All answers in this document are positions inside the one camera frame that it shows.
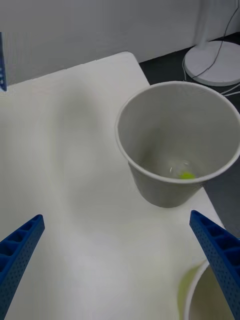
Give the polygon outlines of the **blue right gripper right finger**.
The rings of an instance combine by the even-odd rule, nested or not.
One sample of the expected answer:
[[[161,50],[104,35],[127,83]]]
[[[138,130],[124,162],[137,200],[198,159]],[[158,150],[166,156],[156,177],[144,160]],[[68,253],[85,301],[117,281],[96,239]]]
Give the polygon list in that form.
[[[240,319],[240,239],[196,210],[191,211],[189,225],[234,319]]]

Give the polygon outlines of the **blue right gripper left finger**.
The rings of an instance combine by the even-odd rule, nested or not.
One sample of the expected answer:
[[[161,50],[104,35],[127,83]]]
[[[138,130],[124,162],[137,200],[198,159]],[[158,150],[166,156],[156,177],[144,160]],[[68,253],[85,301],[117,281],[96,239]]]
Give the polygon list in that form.
[[[38,214],[0,242],[0,319],[2,320],[6,317],[44,230],[44,218]]]

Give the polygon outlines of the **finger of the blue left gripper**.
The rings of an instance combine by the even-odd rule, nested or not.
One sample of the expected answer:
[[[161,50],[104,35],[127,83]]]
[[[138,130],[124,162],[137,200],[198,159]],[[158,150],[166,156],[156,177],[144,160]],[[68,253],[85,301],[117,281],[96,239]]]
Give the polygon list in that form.
[[[4,92],[7,91],[7,80],[6,80],[6,71],[5,71],[5,60],[4,60],[4,48],[3,48],[2,32],[0,32],[0,88]]]

